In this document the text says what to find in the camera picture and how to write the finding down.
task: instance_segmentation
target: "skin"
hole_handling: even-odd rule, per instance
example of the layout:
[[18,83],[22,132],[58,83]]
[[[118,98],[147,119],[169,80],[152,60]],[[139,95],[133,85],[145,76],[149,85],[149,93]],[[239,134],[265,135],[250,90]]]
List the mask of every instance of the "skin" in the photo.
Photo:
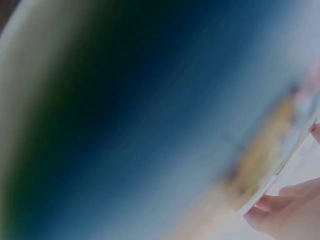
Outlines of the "skin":
[[[320,123],[311,134],[320,143]],[[265,195],[244,219],[276,240],[320,239],[320,178],[283,187],[278,196]]]

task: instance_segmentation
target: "hand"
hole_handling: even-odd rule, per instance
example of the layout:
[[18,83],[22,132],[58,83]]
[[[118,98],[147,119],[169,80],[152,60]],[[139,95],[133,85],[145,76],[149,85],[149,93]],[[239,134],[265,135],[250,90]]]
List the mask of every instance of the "hand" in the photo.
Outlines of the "hand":
[[[320,142],[320,124],[311,134]],[[244,218],[277,240],[319,240],[320,178],[283,187],[279,196],[265,195]]]

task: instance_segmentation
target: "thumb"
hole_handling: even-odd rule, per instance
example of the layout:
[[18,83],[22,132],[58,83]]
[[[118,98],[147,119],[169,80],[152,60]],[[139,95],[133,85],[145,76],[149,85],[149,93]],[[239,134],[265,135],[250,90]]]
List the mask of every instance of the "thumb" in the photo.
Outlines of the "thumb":
[[244,215],[244,219],[254,230],[272,237],[274,237],[275,234],[272,221],[274,217],[275,213],[263,211],[255,206]]
[[314,137],[314,139],[320,143],[320,123],[317,123],[313,126],[311,134]]

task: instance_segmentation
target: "blurry object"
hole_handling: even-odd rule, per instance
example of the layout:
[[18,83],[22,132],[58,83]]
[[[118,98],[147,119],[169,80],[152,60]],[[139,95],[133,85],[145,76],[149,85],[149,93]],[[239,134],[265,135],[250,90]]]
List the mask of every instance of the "blurry object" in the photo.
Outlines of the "blurry object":
[[245,212],[315,121],[319,12],[22,1],[0,37],[0,238],[202,240]]

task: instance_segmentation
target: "finger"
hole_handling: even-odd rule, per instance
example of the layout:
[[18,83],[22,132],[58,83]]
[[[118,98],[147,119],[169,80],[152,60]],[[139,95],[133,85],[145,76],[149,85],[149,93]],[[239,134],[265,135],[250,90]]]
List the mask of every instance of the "finger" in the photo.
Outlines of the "finger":
[[293,186],[285,186],[280,189],[279,196],[301,196],[316,183],[320,183],[320,178],[305,181]]
[[256,206],[269,212],[280,212],[285,207],[289,206],[296,197],[294,196],[263,196],[257,203]]
[[320,123],[317,123],[313,126],[311,134],[314,137],[314,139],[320,143]]
[[245,215],[245,221],[256,231],[269,234],[272,213],[263,211],[257,207],[252,207]]

